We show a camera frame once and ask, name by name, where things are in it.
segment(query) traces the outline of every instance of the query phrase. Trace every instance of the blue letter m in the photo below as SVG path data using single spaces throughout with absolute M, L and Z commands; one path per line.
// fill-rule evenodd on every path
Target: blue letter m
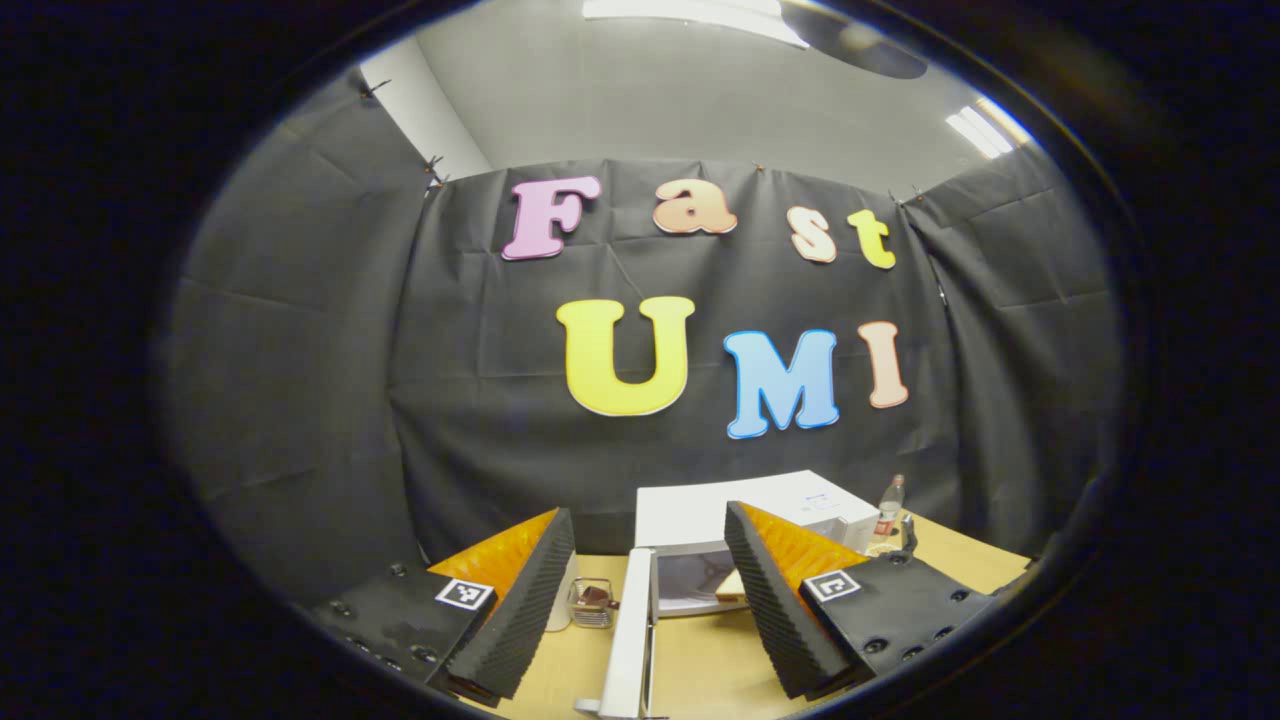
M 831 351 L 835 347 L 835 333 L 806 331 L 796 343 L 791 368 L 783 368 L 767 334 L 745 331 L 726 337 L 724 350 L 737 363 L 737 418 L 728 424 L 728 437 L 758 437 L 769 429 L 760 413 L 762 400 L 780 430 L 791 424 L 801 395 L 804 407 L 795 416 L 797 425 L 818 428 L 838 420 L 840 410 L 831 387 Z

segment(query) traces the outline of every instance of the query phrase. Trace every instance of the white wall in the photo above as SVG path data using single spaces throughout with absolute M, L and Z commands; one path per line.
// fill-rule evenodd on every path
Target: white wall
M 440 177 L 461 178 L 493 169 L 440 90 L 412 35 L 361 63 L 360 72 L 369 87 L 392 81 L 374 95 L 424 160 L 444 156 L 436 167 Z

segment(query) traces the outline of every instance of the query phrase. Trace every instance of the black fabric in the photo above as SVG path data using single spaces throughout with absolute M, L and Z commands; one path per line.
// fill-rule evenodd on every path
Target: black fabric
M 556 258 L 499 256 L 516 219 L 513 184 L 595 176 L 600 197 Z M 671 236 L 653 222 L 655 188 L 704 178 L 723 188 L 737 227 L 722 236 Z M 838 256 L 810 263 L 791 245 L 786 211 L 820 210 Z M 863 258 L 845 223 L 869 208 L 890 228 L 897 265 Z M 653 331 L 641 300 L 694 301 L 687 319 L 689 382 L 672 406 L 605 418 L 580 406 L 564 379 L 564 302 L 609 299 L 618 377 L 653 374 Z M 888 320 L 906 404 L 868 402 L 872 373 L 858 327 Z M 888 197 L 751 165 L 696 161 L 553 163 L 470 177 L 431 192 L 417 229 L 396 322 L 390 398 L 404 450 L 417 536 L 443 556 L 548 506 L 573 512 L 579 552 L 626 552 L 635 491 L 812 469 L 869 500 L 893 473 L 910 478 L 913 507 L 954 525 L 955 351 L 923 245 Z M 790 360 L 805 331 L 837 336 L 840 420 L 732 439 L 737 370 L 724 337 L 762 331 Z
M 312 605 L 416 557 L 387 356 L 426 179 L 346 79 L 228 179 L 164 337 L 173 448 L 268 583 Z
M 909 218 L 956 346 L 959 528 L 1039 555 L 1114 457 L 1124 357 L 1098 233 L 1030 146 L 929 190 Z

